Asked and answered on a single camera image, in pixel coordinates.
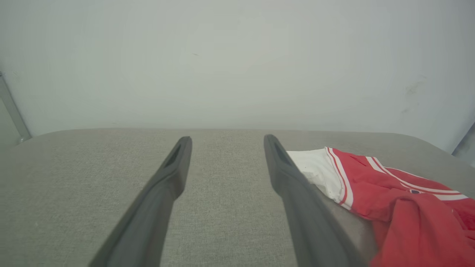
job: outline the cloth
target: cloth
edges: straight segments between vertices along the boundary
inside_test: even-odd
[[[475,200],[374,157],[329,147],[288,153],[326,196],[372,221],[372,266],[475,266]]]

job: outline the metal frame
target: metal frame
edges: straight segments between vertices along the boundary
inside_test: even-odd
[[[475,167],[475,123],[460,141],[452,155]]]
[[[3,103],[10,114],[11,120],[15,124],[18,133],[20,134],[19,143],[26,141],[31,138],[31,135],[26,127],[23,119],[21,118],[20,113],[18,112],[17,105],[11,97],[10,91],[8,90],[7,84],[3,79],[3,74],[0,72],[0,98],[3,100]]]

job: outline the gray fabric surface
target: gray fabric surface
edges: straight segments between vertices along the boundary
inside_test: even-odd
[[[176,141],[193,139],[185,191],[175,202],[162,264],[296,265],[282,201],[272,190],[263,138],[287,150],[324,146],[475,196],[475,169],[417,138],[390,133],[258,130],[71,130],[0,155],[0,263],[84,266]],[[371,226],[324,199],[365,259]]]

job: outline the fabric texture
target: fabric texture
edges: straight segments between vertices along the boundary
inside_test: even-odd
[[[308,171],[302,152],[289,154]],[[372,266],[475,266],[475,200],[375,157],[328,147],[306,154],[319,158],[313,173],[333,169],[309,181],[339,184],[337,197],[323,193],[372,221],[380,248]]]
[[[377,157],[474,197],[475,169],[420,139],[390,133],[273,130],[87,129],[49,133],[0,154],[0,263],[85,266],[182,136],[193,151],[173,206],[163,266],[294,266],[263,139],[293,151],[325,146]],[[368,261],[371,224],[323,198]]]

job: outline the gray upholstered surface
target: gray upholstered surface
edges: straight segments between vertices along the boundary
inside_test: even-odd
[[[179,137],[193,154],[162,256],[171,265],[295,265],[284,208],[272,190],[264,134],[287,150],[330,146],[376,156],[475,196],[475,169],[417,138],[389,133],[253,130],[72,130],[35,137],[0,157],[3,266],[83,266]],[[325,202],[366,259],[368,222]]]

